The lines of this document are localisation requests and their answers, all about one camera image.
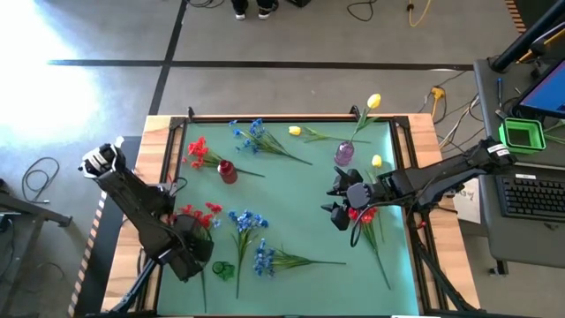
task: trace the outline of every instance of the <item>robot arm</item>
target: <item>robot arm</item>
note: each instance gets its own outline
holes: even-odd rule
[[[450,190],[463,189],[463,183],[479,175],[503,171],[514,164],[516,157],[492,138],[480,141],[460,155],[425,168],[394,170],[377,176],[374,184],[363,183],[357,170],[347,173],[335,167],[338,176],[328,195],[342,196],[343,203],[322,206],[332,214],[331,220],[340,231],[347,230],[349,208],[367,210],[370,207],[399,205],[411,211],[431,209]]]
[[[152,261],[169,264],[184,282],[209,261],[214,246],[209,233],[190,216],[179,216],[172,226],[162,222],[161,216],[173,211],[173,198],[162,187],[146,185],[128,170],[119,147],[104,144],[90,151],[79,170],[120,207],[139,231],[139,242]]]

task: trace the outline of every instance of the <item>yellow tulip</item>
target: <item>yellow tulip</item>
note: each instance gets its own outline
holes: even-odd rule
[[[367,107],[374,110],[380,106],[380,94],[373,94],[367,100]]]
[[[301,132],[302,132],[302,129],[300,129],[300,127],[298,127],[298,126],[290,126],[289,127],[289,134],[299,136]]]
[[[374,155],[371,164],[373,167],[380,168],[382,166],[382,158],[380,158],[380,155]]]

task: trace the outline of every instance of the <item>black desk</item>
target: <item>black desk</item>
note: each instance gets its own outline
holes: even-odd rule
[[[501,120],[494,114],[498,109],[497,79],[503,78],[503,99],[507,100],[518,96],[514,87],[523,92],[531,84],[531,70],[531,65],[516,64],[511,65],[506,73],[499,74],[491,71],[486,60],[475,62],[474,71],[486,135],[500,140],[498,128]],[[561,166],[565,166],[563,159],[565,147],[551,141],[547,142],[547,145],[547,149],[538,155],[518,156],[521,164],[530,167],[515,166],[514,169],[520,171],[519,173],[527,173],[528,170],[539,169],[531,166],[548,166],[559,162]],[[559,224],[559,228],[552,231],[544,225],[546,222],[502,217],[495,177],[481,176],[478,181],[481,212],[488,231],[491,255],[500,261],[565,268],[565,253],[562,245],[565,242],[565,223],[556,223]]]

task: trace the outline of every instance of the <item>artificial flower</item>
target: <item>artificial flower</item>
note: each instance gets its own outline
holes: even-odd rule
[[[367,107],[374,110],[380,106],[380,94],[373,94],[367,100]]]
[[[288,254],[282,249],[269,248],[265,249],[265,239],[262,238],[259,247],[255,252],[255,263],[253,270],[257,276],[266,274],[269,277],[274,277],[277,270],[294,269],[299,266],[311,264],[336,264],[346,265],[344,262],[338,261],[313,261],[302,256]]]
[[[237,287],[236,298],[239,298],[239,278],[241,275],[241,264],[243,262],[247,247],[253,242],[251,234],[257,229],[266,229],[268,222],[261,215],[254,215],[252,211],[245,210],[241,216],[236,211],[228,213],[230,220],[236,225],[237,238],[232,235],[237,245]]]
[[[298,127],[298,126],[291,126],[289,127],[289,133],[293,134],[295,136],[298,136],[300,134],[303,134],[304,136],[306,136],[308,139],[305,140],[305,142],[312,142],[312,141],[318,141],[318,140],[341,140],[341,141],[349,141],[348,139],[345,138],[339,138],[339,137],[334,137],[334,136],[330,136],[327,135],[325,133],[321,133],[318,131],[313,130],[310,127]],[[371,141],[362,141],[362,140],[354,140],[356,142],[365,142],[365,143],[370,143]]]
[[[217,168],[218,165],[220,164],[220,161],[223,160],[217,153],[212,151],[210,148],[205,147],[205,145],[206,145],[206,139],[204,137],[199,137],[198,141],[191,142],[188,145],[188,155],[192,155],[193,157],[196,157],[196,160],[191,162],[191,166],[196,170],[200,169],[200,167],[203,166]],[[236,168],[236,171],[257,177],[265,177],[258,173],[241,170],[239,168]]]
[[[390,288],[390,283],[388,282],[387,274],[385,273],[385,269],[382,266],[382,261],[380,261],[379,245],[377,244],[377,239],[375,238],[374,235],[373,219],[377,212],[378,212],[377,208],[369,208],[367,211],[365,211],[365,213],[363,213],[363,215],[361,215],[354,208],[349,208],[348,216],[353,223],[356,223],[358,218],[361,217],[360,220],[361,222],[358,224],[358,226],[361,227],[361,232],[363,233],[365,240],[371,246],[373,253],[377,258],[377,263],[379,264],[382,277],[384,278],[385,283],[387,284],[387,287],[390,290],[391,288]]]
[[[289,127],[289,134],[299,136],[301,132],[302,132],[302,129],[298,126],[290,126]]]
[[[188,216],[194,217],[198,222],[207,230],[211,230],[212,226],[217,228],[222,223],[222,220],[216,218],[217,214],[222,211],[222,206],[219,204],[214,204],[212,202],[206,202],[206,207],[212,211],[212,213],[205,214],[201,210],[194,210],[194,206],[192,204],[187,204],[185,207],[180,207],[179,209],[182,211],[183,214]],[[169,218],[169,224],[174,224],[177,220],[177,216],[173,214],[174,218]],[[206,297],[206,280],[204,279],[204,270],[200,272],[200,278],[202,282],[202,293],[204,295],[204,312],[207,311],[207,297]]]
[[[296,158],[294,155],[291,155],[283,147],[283,145],[269,131],[267,131],[265,127],[263,127],[263,119],[261,118],[255,119],[251,122],[249,131],[235,128],[233,134],[235,136],[244,136],[245,140],[243,143],[243,149],[249,148],[254,154],[262,151],[275,155],[284,155],[291,159],[300,161],[301,163],[312,165],[305,160]],[[236,150],[240,152],[242,148],[236,147]]]
[[[374,155],[371,160],[371,165],[375,168],[380,168],[382,166],[382,158],[380,155]]]
[[[375,94],[373,96],[371,96],[369,98],[369,102],[367,102],[367,108],[363,109],[361,111],[361,114],[359,114],[359,120],[357,121],[357,126],[355,127],[355,131],[353,132],[353,135],[351,135],[351,139],[350,142],[353,141],[353,138],[355,137],[355,135],[357,133],[359,133],[362,129],[364,129],[365,127],[367,127],[369,124],[373,123],[375,120],[377,120],[377,117],[367,117],[369,115],[369,111],[376,109],[377,107],[379,107],[380,105],[380,95],[379,94]]]

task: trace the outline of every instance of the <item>shoe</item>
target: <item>shoe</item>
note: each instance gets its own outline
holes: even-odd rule
[[[271,15],[271,12],[275,12],[276,9],[278,8],[279,8],[278,0],[275,0],[273,2],[273,6],[271,7],[271,10],[259,8],[259,19],[268,19],[268,17]]]
[[[245,20],[245,10],[249,7],[249,3],[245,2],[244,9],[242,11],[236,10],[236,20]]]

